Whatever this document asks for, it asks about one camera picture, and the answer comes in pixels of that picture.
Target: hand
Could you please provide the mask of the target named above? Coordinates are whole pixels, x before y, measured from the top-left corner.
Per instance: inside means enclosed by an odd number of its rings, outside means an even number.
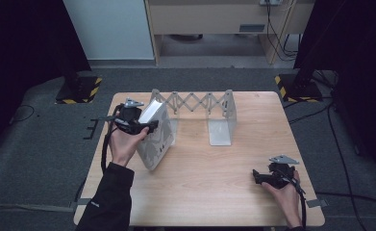
[[[148,134],[149,128],[145,127],[137,135],[130,135],[119,129],[115,129],[110,137],[109,145],[112,152],[112,162],[114,164],[126,167],[128,162],[134,156],[137,145]]]
[[[293,177],[299,181],[298,171],[293,172]],[[299,194],[295,187],[292,184],[287,184],[278,190],[266,182],[262,182],[262,186],[274,196],[275,201],[286,216],[288,228],[302,226],[298,213]]]

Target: yellow and black tape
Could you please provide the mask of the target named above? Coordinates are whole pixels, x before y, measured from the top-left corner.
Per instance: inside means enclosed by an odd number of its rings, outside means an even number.
[[[102,80],[103,80],[102,78],[95,79],[95,83],[94,83],[92,90],[89,93],[89,97],[82,98],[82,99],[66,98],[62,100],[56,100],[56,103],[57,104],[90,103],[94,99],[95,94],[98,92],[98,88],[100,88],[100,84]]]
[[[288,96],[288,92],[286,88],[283,85],[283,82],[280,78],[280,76],[275,76],[275,83],[278,86],[278,90],[281,93],[281,97],[285,102],[319,102],[318,99],[316,98],[311,98],[311,97],[292,97]]]

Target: person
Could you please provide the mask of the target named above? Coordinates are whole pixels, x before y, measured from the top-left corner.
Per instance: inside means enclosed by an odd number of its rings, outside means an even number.
[[[293,172],[293,176],[299,181],[299,173],[297,170]],[[287,221],[287,230],[304,231],[302,221],[298,213],[299,194],[292,184],[286,184],[282,189],[278,190],[266,182],[262,182],[262,186],[270,192],[284,213]]]
[[[130,189],[134,181],[134,172],[126,166],[148,130],[144,128],[137,135],[129,135],[119,129],[113,130],[109,142],[112,161],[104,172],[95,196],[88,203],[76,231],[128,230],[132,207]],[[299,180],[297,171],[294,172],[294,177]],[[292,184],[287,184],[280,190],[265,182],[262,186],[274,196],[286,216],[288,229],[304,230],[298,214],[298,193]]]
[[[114,129],[109,147],[112,161],[107,166],[95,196],[88,203],[76,230],[128,230],[131,215],[130,189],[134,181],[134,172],[128,165],[137,145],[147,133],[145,127],[137,135],[129,135]]]

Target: cable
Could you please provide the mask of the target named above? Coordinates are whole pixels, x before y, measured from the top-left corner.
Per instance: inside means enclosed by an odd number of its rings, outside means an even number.
[[[311,117],[311,116],[318,115],[318,114],[324,112],[326,109],[328,109],[329,106],[332,105],[332,104],[333,104],[333,102],[332,102],[331,104],[329,104],[329,105],[326,105],[323,109],[321,109],[321,110],[319,110],[319,111],[317,111],[317,112],[315,112],[315,113],[312,113],[312,114],[309,114],[309,115],[303,115],[303,116],[301,116],[301,117],[298,117],[298,118],[295,118],[295,119],[293,119],[293,120],[290,120],[290,121],[289,121],[289,124],[293,124],[293,123],[298,122],[298,121],[300,121],[300,120],[302,120],[302,119],[304,119],[304,118],[307,118],[307,117]]]
[[[314,72],[317,73],[322,79],[322,80],[319,80],[319,79],[316,79],[316,78],[313,77],[314,80],[316,80],[317,82],[321,83],[322,85],[324,85],[324,86],[326,86],[330,89],[333,89],[335,87],[336,83],[332,84],[328,80],[328,78],[326,78],[326,76],[325,76],[325,74],[323,73],[322,70],[315,70]]]
[[[288,105],[284,106],[283,108],[284,108],[284,109],[285,109],[285,108],[289,108],[290,106],[293,106],[293,105],[295,105],[295,104],[297,104],[297,103],[299,103],[299,101],[296,101],[296,102],[293,102],[293,103],[291,103],[291,104],[288,104]]]
[[[286,178],[287,181],[290,182],[293,185],[293,187],[296,189],[296,191],[298,192],[299,199],[301,200],[302,226],[304,227],[304,229],[307,228],[307,208],[306,208],[306,205],[305,205],[306,199],[305,199],[305,196],[304,196],[305,192],[304,192],[304,190],[302,190],[301,186],[299,185],[299,181],[296,180],[295,178],[289,177],[288,175],[286,175],[285,172],[281,171],[278,168],[275,168],[274,170],[279,172],[281,175],[283,175],[284,178]]]
[[[117,105],[115,107],[115,109],[113,110],[113,116],[115,116],[118,113],[118,111],[121,109],[121,107],[122,107],[122,104]],[[103,171],[103,173],[107,169],[107,148],[109,146],[111,134],[113,133],[113,131],[115,131],[115,129],[116,129],[116,127],[113,129],[113,119],[111,119],[107,134],[104,137],[103,148],[102,148],[103,150],[102,150],[102,153],[101,153],[101,163],[100,163],[100,165],[101,165],[101,170]]]
[[[301,34],[299,34],[299,38],[298,38],[298,50],[299,50],[299,46],[301,45]],[[289,35],[286,36],[286,40],[284,41],[284,51],[285,52],[292,52],[294,53],[293,56],[296,56],[296,54],[298,54],[298,51],[290,51],[290,50],[287,50],[286,49],[286,46],[287,46],[287,42],[288,42],[288,39],[289,39]]]
[[[359,213],[358,213],[358,210],[356,208],[356,204],[355,204],[355,197],[352,193],[352,186],[350,184],[350,178],[349,178],[349,173],[347,171],[347,167],[346,167],[346,163],[344,162],[344,158],[343,158],[343,154],[340,150],[340,146],[339,146],[339,143],[338,143],[338,138],[337,138],[337,134],[335,133],[335,129],[334,129],[334,125],[332,123],[332,120],[331,120],[331,107],[332,105],[334,104],[334,102],[332,102],[329,107],[327,107],[327,115],[328,115],[328,120],[329,120],[329,125],[331,126],[331,131],[332,131],[332,135],[334,136],[334,139],[335,139],[335,143],[337,145],[337,148],[338,148],[338,154],[340,156],[340,159],[341,159],[341,162],[342,162],[342,165],[343,165],[343,170],[344,170],[344,173],[345,173],[345,176],[346,176],[346,182],[347,182],[347,188],[349,190],[349,193],[350,193],[350,199],[352,201],[352,206],[353,206],[353,211],[355,212],[355,216],[356,216],[356,219],[358,220],[359,222],[359,225],[361,226],[361,228],[365,231],[365,227],[363,225],[363,222],[361,220],[361,217],[359,216]]]
[[[356,194],[346,194],[346,193],[338,193],[338,192],[318,192],[318,191],[315,191],[316,194],[327,194],[327,195],[335,195],[335,196],[344,196],[344,197],[351,197],[351,196],[354,196],[356,198],[359,198],[359,199],[364,199],[364,200],[368,200],[368,201],[371,201],[371,202],[376,202],[376,199],[375,198],[371,198],[371,197],[368,197],[368,196],[365,196],[365,195],[356,195]]]
[[[295,4],[294,1],[292,1],[292,3],[290,4],[289,7],[285,8],[285,9],[282,9],[281,11],[283,11],[283,12],[289,11],[289,9],[291,9],[291,7],[292,7],[294,4]]]
[[[278,35],[277,35],[277,33],[275,32],[274,27],[272,26],[272,23],[271,23],[271,20],[270,20],[270,15],[271,15],[271,5],[270,5],[269,1],[266,1],[266,9],[267,9],[267,27],[266,27],[266,36],[267,36],[267,38],[268,38],[269,43],[272,45],[272,47],[274,47],[275,53],[277,54],[277,56],[278,56],[278,58],[279,58],[280,60],[282,60],[282,61],[286,61],[286,62],[294,61],[295,59],[294,59],[293,57],[295,57],[296,54],[287,54],[287,53],[286,53],[286,50],[284,49],[283,45],[281,44],[280,40],[278,39]],[[277,37],[278,45],[280,46],[281,50],[283,50],[284,54],[285,54],[287,57],[290,57],[290,58],[293,58],[293,59],[286,60],[286,59],[283,59],[283,58],[280,56],[280,54],[279,54],[279,52],[278,52],[278,50],[277,50],[277,46],[275,46],[275,45],[272,43],[272,41],[271,41],[271,39],[270,39],[270,37],[269,37],[269,27],[271,27],[271,29],[272,29],[274,35]]]
[[[26,104],[24,104],[24,105],[20,105],[19,107],[17,107],[17,109],[19,109],[19,108],[23,108],[23,107],[28,107],[28,108],[32,109],[31,114],[28,115],[28,116],[26,116],[26,117],[24,117],[24,118],[21,118],[21,119],[14,119],[14,117],[13,117],[13,118],[11,119],[10,124],[12,124],[12,123],[14,123],[14,122],[21,122],[21,121],[24,121],[24,120],[30,118],[30,117],[35,113],[35,108],[32,107],[32,106],[30,106],[30,105],[26,105]]]

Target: tripod base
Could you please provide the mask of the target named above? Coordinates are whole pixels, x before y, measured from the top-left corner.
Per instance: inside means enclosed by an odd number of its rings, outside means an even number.
[[[100,87],[102,78],[99,77],[79,77],[80,90],[73,92],[64,82],[61,90],[56,96],[57,104],[75,104],[75,103],[89,103],[94,99],[95,94]]]
[[[316,102],[322,101],[322,93],[316,83],[310,82],[304,88],[296,88],[294,83],[296,74],[280,74],[275,77],[278,89],[284,101]]]

